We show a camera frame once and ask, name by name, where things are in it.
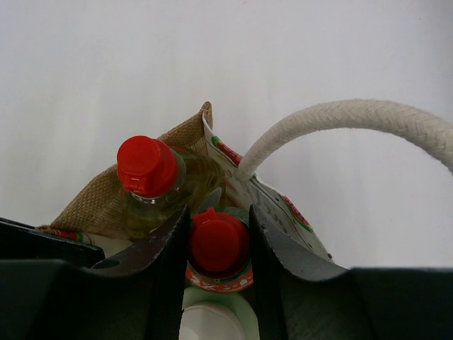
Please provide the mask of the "dark sauce bottle red cap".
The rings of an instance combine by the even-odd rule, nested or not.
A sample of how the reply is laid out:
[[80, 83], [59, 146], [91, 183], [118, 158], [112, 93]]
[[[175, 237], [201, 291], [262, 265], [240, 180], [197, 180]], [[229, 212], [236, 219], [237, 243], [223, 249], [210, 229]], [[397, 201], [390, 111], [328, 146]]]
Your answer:
[[249, 213], [208, 208], [192, 216], [186, 278], [212, 293], [238, 293], [253, 284]]

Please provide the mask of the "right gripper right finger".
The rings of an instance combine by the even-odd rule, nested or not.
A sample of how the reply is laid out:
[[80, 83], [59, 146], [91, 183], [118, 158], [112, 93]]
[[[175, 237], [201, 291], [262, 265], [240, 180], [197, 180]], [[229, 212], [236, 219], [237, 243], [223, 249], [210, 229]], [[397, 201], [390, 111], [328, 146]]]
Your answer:
[[452, 270], [352, 268], [322, 259], [249, 210], [262, 339], [451, 339]]

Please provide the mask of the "burlap canvas bag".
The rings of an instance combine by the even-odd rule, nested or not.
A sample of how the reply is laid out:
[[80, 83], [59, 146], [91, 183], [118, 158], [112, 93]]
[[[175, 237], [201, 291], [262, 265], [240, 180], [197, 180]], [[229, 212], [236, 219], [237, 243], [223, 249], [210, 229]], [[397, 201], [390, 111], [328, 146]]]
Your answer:
[[[391, 101], [350, 99], [331, 101], [299, 110], [278, 123], [253, 144], [244, 157], [222, 151], [212, 131], [212, 105], [206, 102], [193, 117], [160, 136], [173, 146], [187, 147], [213, 157], [226, 172], [226, 194], [235, 206], [257, 205], [288, 234], [315, 255], [332, 257], [291, 200], [262, 183], [255, 171], [273, 152], [313, 132], [333, 129], [369, 129], [401, 137], [423, 149], [448, 169], [452, 168], [452, 123], [421, 109]], [[115, 166], [95, 176], [49, 225], [52, 229], [124, 239], [121, 227], [120, 182]]]

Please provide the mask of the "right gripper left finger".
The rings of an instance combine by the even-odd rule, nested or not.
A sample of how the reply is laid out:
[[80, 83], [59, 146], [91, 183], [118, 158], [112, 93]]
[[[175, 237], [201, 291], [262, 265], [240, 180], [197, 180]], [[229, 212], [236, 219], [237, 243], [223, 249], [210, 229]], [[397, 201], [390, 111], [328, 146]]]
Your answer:
[[177, 339], [190, 211], [125, 250], [1, 220], [2, 339]]

